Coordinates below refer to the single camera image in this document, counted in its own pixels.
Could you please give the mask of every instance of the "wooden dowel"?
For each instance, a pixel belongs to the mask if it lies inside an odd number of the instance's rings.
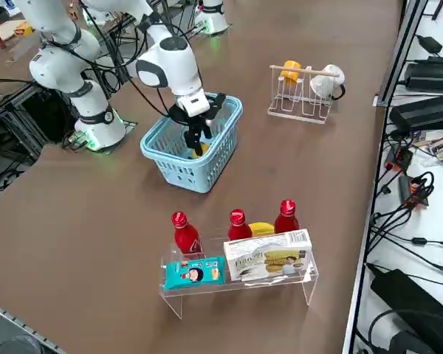
[[[271,69],[286,70],[288,72],[303,72],[304,74],[314,74],[314,75],[332,76],[332,77],[339,77],[340,76],[340,74],[335,74],[334,72],[319,72],[318,70],[289,68],[288,66],[271,65],[270,68]]]

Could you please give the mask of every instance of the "blue plastic basket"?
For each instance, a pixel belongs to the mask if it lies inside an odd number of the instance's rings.
[[[203,137],[208,151],[192,159],[192,149],[185,145],[183,134],[188,129],[163,117],[141,139],[144,156],[154,160],[165,180],[178,187],[206,193],[212,189],[236,148],[236,129],[243,111],[241,101],[227,96],[212,121],[212,139]]]

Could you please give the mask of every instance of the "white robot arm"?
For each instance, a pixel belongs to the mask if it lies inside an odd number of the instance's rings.
[[[212,137],[210,121],[222,107],[225,95],[207,99],[199,70],[189,43],[173,36],[161,18],[146,0],[83,0],[99,11],[117,11],[132,15],[137,28],[154,39],[154,45],[137,61],[136,69],[141,81],[153,88],[171,89],[176,104],[169,109],[169,116],[176,122],[185,122],[185,143],[202,155],[200,137]]]
[[[160,14],[146,0],[84,0],[99,11],[117,11],[132,15],[138,29],[147,32],[154,45],[137,61],[137,73],[144,84],[153,88],[169,87],[176,104],[189,117],[209,110],[199,77],[195,56],[184,38],[174,37]]]
[[[49,33],[53,41],[82,58],[97,58],[97,39],[70,19],[61,0],[16,0],[16,4],[33,28]],[[79,112],[75,130],[86,135],[88,148],[99,150],[118,143],[125,136],[125,126],[98,83],[80,76],[86,66],[66,50],[47,45],[31,60],[30,71],[42,86],[59,90],[71,100]]]

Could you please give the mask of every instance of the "blue snack package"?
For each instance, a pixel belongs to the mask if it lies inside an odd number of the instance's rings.
[[[224,284],[224,257],[184,260],[166,265],[164,290],[202,284]]]

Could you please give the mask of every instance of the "white mug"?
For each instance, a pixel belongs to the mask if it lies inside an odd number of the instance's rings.
[[[324,72],[331,72],[332,74],[338,74],[339,76],[323,76],[317,75],[310,80],[310,88],[317,95],[325,99],[331,98],[336,101],[343,97],[346,93],[345,89],[345,74],[336,65],[329,64],[323,69]],[[341,94],[338,97],[333,97],[332,93],[335,89],[341,88]]]

